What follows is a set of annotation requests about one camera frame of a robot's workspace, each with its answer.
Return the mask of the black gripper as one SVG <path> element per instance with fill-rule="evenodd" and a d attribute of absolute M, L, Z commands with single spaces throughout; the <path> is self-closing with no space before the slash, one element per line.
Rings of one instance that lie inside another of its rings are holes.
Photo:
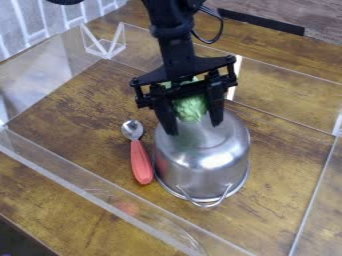
<path fill-rule="evenodd" d="M 224 93 L 238 85 L 232 55 L 199 57 L 191 36 L 159 38 L 163 64 L 151 72 L 133 78 L 129 86 L 135 90 L 139 108 L 153 109 L 168 135 L 178 134 L 176 114 L 172 101 L 203 94 L 207 100 L 212 126 L 223 121 Z"/>

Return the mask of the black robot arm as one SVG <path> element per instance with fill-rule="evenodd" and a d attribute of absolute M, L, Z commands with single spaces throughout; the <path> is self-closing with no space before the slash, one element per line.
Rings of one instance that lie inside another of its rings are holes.
<path fill-rule="evenodd" d="M 191 36 L 194 14 L 203 11 L 218 19 L 222 17 L 208 9 L 206 0 L 141 0 L 149 17 L 149 32 L 157 39 L 163 64 L 149 73 L 133 78 L 136 105 L 155 111 L 168 135 L 178 134 L 174 101 L 203 95 L 212 126 L 223 121 L 224 93 L 238 85 L 234 72 L 236 58 L 198 57 Z"/>

